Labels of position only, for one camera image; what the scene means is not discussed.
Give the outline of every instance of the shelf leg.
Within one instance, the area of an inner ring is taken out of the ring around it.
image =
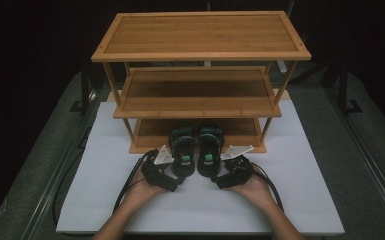
[[[264,70],[264,75],[268,76],[270,72],[270,68],[273,64],[273,61],[270,61],[269,64],[267,64],[266,69]]]
[[[289,64],[288,71],[286,72],[285,78],[283,79],[283,83],[280,86],[279,91],[277,92],[276,97],[274,99],[274,104],[278,104],[280,99],[282,98],[283,91],[285,91],[286,86],[288,85],[289,79],[291,78],[296,65],[297,65],[297,61],[293,61]]]
[[[263,131],[261,132],[260,142],[264,142],[264,138],[267,135],[267,131],[269,130],[269,126],[272,118],[267,118],[266,124],[264,125]]]
[[[111,65],[108,62],[104,62],[103,64],[104,64],[105,73],[107,74],[108,82],[110,83],[111,90],[114,95],[114,100],[117,103],[117,106],[121,106],[121,99],[120,99],[120,95],[118,94],[117,85],[115,84],[115,78],[114,78],[113,71],[111,69]]]
[[[126,75],[127,77],[130,77],[130,64],[128,62],[124,62],[124,67],[126,68]]]
[[[130,123],[128,119],[123,118],[124,126],[127,129],[127,133],[129,134],[130,140],[135,142],[135,136],[133,135],[132,128],[130,127]]]

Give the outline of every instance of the sandal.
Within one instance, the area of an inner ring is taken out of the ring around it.
[[[204,177],[217,177],[224,142],[222,129],[217,126],[202,127],[199,132],[199,142],[198,173]]]
[[[169,143],[171,155],[174,158],[171,165],[173,174],[177,177],[189,177],[195,171],[193,127],[183,126],[174,129],[170,134]]]

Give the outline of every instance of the top shelf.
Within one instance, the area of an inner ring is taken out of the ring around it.
[[[119,13],[93,62],[309,60],[281,11]]]

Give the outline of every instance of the person's right hand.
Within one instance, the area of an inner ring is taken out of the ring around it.
[[[255,171],[261,172],[260,169],[252,165]],[[270,188],[264,180],[255,176],[254,174],[251,178],[243,185],[237,185],[230,187],[230,190],[241,194],[245,197],[252,205],[260,208],[263,206],[269,206],[275,203]]]

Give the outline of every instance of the wooden panel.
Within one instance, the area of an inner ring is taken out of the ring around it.
[[[280,117],[264,67],[132,68],[115,118]]]
[[[224,147],[230,145],[254,146],[253,152],[266,152],[264,143],[259,142],[261,134],[258,119],[252,118],[223,118],[223,119],[138,119],[135,128],[135,142],[132,142],[130,153],[145,153],[151,149],[166,145],[169,148],[168,136],[179,124],[192,124],[198,135],[199,128],[205,123],[216,123],[224,132]],[[197,139],[195,153],[199,153]]]
[[[118,14],[116,20],[93,61],[311,57],[284,12]]]

